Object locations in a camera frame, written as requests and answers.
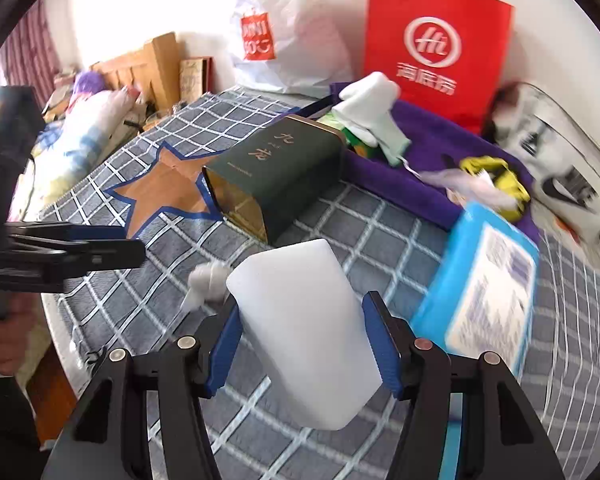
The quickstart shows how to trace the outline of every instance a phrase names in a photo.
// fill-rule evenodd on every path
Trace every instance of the striped curtain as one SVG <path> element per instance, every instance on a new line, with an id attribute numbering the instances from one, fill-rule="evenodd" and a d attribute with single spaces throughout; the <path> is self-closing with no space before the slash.
<path id="1" fill-rule="evenodd" d="M 51 40 L 43 0 L 18 22 L 0 49 L 0 71 L 7 85 L 33 86 L 40 109 L 54 91 L 58 53 Z"/>

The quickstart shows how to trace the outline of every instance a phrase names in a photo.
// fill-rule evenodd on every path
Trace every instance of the orange star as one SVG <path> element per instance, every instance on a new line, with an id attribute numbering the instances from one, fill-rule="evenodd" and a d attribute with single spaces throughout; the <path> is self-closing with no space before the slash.
<path id="1" fill-rule="evenodd" d="M 161 212 L 221 220 L 202 175 L 202 166 L 216 155 L 183 156 L 163 142 L 148 170 L 107 189 L 106 193 L 131 205 L 126 215 L 126 237 L 140 234 Z"/>

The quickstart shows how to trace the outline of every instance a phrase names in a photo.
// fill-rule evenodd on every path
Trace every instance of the blue package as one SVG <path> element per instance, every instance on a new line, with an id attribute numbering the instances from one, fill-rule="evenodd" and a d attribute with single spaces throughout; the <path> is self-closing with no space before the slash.
<path id="1" fill-rule="evenodd" d="M 538 259 L 538 247 L 524 233 L 485 206 L 469 203 L 451 232 L 429 293 L 409 322 L 414 334 L 451 354 L 477 358 L 495 351 L 519 377 Z M 456 475 L 462 411 L 455 397 L 440 480 Z"/>

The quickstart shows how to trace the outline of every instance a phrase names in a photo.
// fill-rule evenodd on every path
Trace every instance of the blue outline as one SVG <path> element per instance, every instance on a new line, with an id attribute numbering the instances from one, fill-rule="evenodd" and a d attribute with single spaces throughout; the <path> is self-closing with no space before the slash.
<path id="1" fill-rule="evenodd" d="M 120 200 L 120 202 L 124 202 L 124 203 L 129 204 L 131 206 L 131 209 L 126 214 L 126 220 L 125 220 L 125 233 L 126 233 L 127 236 L 129 234 L 129 224 L 131 222 L 131 219 L 133 218 L 134 209 L 136 208 L 136 202 L 137 202 L 137 200 L 135 200 L 133 198 L 129 198 L 128 196 L 120 195 L 119 193 L 117 193 L 115 191 L 115 189 L 117 189 L 119 187 L 127 186 L 128 184 L 131 184 L 132 182 L 135 182 L 136 180 L 140 180 L 141 178 L 144 178 L 149 173 L 151 173 L 151 170 L 154 168 L 154 166 L 160 160 L 160 151 L 163 148 L 166 148 L 167 150 L 169 150 L 171 153 L 173 153 L 173 155 L 177 156 L 180 160 L 193 160 L 195 158 L 202 158 L 204 156 L 219 155 L 220 153 L 222 153 L 222 152 L 225 151 L 225 150 L 221 150 L 221 151 L 215 152 L 215 153 L 205 153 L 204 155 L 189 155 L 189 156 L 184 156 L 180 152 L 178 152 L 173 146 L 169 145 L 164 140 L 160 144 L 160 146 L 158 147 L 158 150 L 155 152 L 155 159 L 154 159 L 154 161 L 151 163 L 151 165 L 149 166 L 149 168 L 147 168 L 146 171 L 143 171 L 141 174 L 133 177 L 131 180 L 125 180 L 124 182 L 121 182 L 120 184 L 116 184 L 115 186 L 109 187 L 109 189 L 104 189 L 103 191 L 105 193 L 107 193 L 108 195 L 112 196 L 116 200 Z M 160 213 L 163 213 L 163 212 L 165 212 L 165 213 L 174 213 L 174 214 L 176 214 L 178 216 L 184 216 L 184 218 L 205 218 L 205 219 L 208 219 L 208 220 L 222 220 L 222 214 L 216 208 L 216 205 L 214 204 L 214 201 L 211 198 L 211 193 L 209 193 L 208 189 L 206 188 L 206 186 L 204 184 L 204 179 L 205 179 L 204 175 L 202 173 L 200 173 L 198 175 L 198 178 L 196 179 L 196 187 L 198 188 L 198 191 L 200 192 L 200 196 L 202 197 L 202 200 L 205 201 L 206 207 L 209 209 L 209 213 L 205 213 L 205 212 L 189 213 L 187 211 L 183 211 L 182 209 L 178 209 L 176 207 L 163 205 L 163 206 L 160 206 L 157 209 L 157 211 L 155 211 L 151 216 L 149 216 L 149 218 L 138 228 L 138 231 L 134 235 L 134 238 L 138 238 L 138 236 L 140 235 L 140 233 L 142 233 L 142 231 L 144 231 L 144 229 Z"/>

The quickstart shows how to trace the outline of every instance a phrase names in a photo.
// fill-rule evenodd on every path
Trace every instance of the metal screw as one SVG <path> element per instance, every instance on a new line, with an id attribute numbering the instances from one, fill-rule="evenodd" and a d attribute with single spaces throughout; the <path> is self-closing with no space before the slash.
<path id="1" fill-rule="evenodd" d="M 416 345 L 418 350 L 431 350 L 433 348 L 433 343 L 423 337 L 417 338 L 413 344 Z"/>
<path id="2" fill-rule="evenodd" d="M 490 365 L 498 365 L 500 364 L 500 356 L 496 354 L 496 352 L 487 352 L 484 355 L 484 360 Z"/>
<path id="3" fill-rule="evenodd" d="M 123 348 L 116 348 L 112 350 L 109 354 L 109 359 L 113 362 L 117 363 L 118 361 L 122 361 L 125 358 L 126 352 Z"/>
<path id="4" fill-rule="evenodd" d="M 187 348 L 193 348 L 193 345 L 196 344 L 196 339 L 190 335 L 186 335 L 178 339 L 178 346 L 183 350 Z"/>

